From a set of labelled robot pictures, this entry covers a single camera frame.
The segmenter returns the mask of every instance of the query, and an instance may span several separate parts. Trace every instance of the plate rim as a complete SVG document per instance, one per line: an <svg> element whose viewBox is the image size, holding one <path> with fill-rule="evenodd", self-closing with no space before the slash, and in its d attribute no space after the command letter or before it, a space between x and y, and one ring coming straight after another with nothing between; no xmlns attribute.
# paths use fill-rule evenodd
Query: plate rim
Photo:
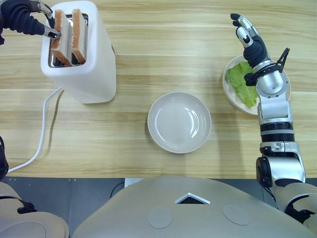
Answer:
<svg viewBox="0 0 317 238"><path fill-rule="evenodd" d="M167 148L163 147L161 144L159 144L159 143L153 138L153 135L152 135L151 130L150 130L150 117L149 117L149 115L150 115L151 111L153 110L155 104L156 104L157 102L159 102L162 98L167 97L167 96L170 95L170 94L184 94L184 95L193 97L193 98L195 98L196 100L198 100L198 101L202 104L202 106L205 107L205 109L206 109L207 112L208 112L208 115L209 115L208 121L209 121L209 124L210 124L210 126L209 126L209 131L208 131L207 134L206 134L206 138L205 138L204 140L202 140L202 142L200 143L200 145L199 145L198 147L194 148L194 149L186 150L186 151L183 151L183 152L173 151L173 150L170 150L170 149L167 149ZM166 93L166 94L160 96L158 99L156 99L156 100L154 101L154 103L151 105L150 109L149 109L148 118L147 118L147 123L148 123L148 131L149 131L149 133L150 133L150 136L151 136L152 140L153 140L160 148L162 148L162 149L164 149L164 150L166 150L166 151L168 151L168 152L174 153L174 154L187 154L187 153L194 152L195 150L198 150L199 148L201 148L201 147L206 143L206 141L208 140L208 137L209 137L209 135L210 135L210 133L211 133L211 127L212 127L211 114L210 114L210 111L209 111L208 107L206 106L206 104L203 103L202 100L200 100L199 98L195 97L194 95L192 95L192 94L190 94L190 93L186 93L186 92L181 92L181 91L169 92L169 93Z"/></svg>

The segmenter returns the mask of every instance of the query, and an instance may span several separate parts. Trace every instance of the empty plate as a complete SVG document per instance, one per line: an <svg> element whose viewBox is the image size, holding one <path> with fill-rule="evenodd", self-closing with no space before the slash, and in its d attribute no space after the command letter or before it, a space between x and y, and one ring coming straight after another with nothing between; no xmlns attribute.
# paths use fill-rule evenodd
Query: empty plate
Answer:
<svg viewBox="0 0 317 238"><path fill-rule="evenodd" d="M157 99L148 115L153 140L173 153L189 153L201 147L211 130L208 108L188 93L172 92Z"/></svg>

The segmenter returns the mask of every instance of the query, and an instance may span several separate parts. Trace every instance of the gray floor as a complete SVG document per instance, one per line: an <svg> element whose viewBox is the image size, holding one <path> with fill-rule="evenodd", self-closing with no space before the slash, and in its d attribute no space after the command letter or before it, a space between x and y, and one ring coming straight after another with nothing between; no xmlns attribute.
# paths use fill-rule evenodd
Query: gray floor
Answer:
<svg viewBox="0 0 317 238"><path fill-rule="evenodd" d="M236 187L272 206L274 200L263 191L255 179L217 179ZM38 211L45 211L62 217L69 225L70 234L94 211L104 205L111 191L123 178L15 178L5 177L20 197L32 202ZM317 178L307 179L317 186ZM124 187L120 184L113 193Z"/></svg>

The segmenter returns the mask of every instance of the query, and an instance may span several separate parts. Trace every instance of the green lettuce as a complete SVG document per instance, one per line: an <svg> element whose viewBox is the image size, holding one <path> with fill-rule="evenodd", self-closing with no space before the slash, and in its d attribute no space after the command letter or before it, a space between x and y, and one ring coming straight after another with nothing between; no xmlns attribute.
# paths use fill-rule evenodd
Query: green lettuce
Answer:
<svg viewBox="0 0 317 238"><path fill-rule="evenodd" d="M236 90L236 94L241 98L242 102L248 108L253 107L257 103L257 90L255 86L247 86L244 75L252 73L252 68L248 62L240 62L233 68L228 69L226 77L230 84Z"/></svg>

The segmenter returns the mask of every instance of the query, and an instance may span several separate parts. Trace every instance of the toast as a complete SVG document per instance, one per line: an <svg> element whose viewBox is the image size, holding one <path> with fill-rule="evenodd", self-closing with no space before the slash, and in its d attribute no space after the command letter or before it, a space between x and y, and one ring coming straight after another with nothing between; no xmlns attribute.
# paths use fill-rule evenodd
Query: toast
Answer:
<svg viewBox="0 0 317 238"><path fill-rule="evenodd" d="M79 9L74 9L73 16L73 31L71 51L77 58L80 64L86 62L86 32L87 25L85 19Z"/></svg>
<svg viewBox="0 0 317 238"><path fill-rule="evenodd" d="M54 39L51 50L53 54L67 67L72 66L70 34L72 34L70 23L62 10L55 11L55 29L61 33L61 37Z"/></svg>

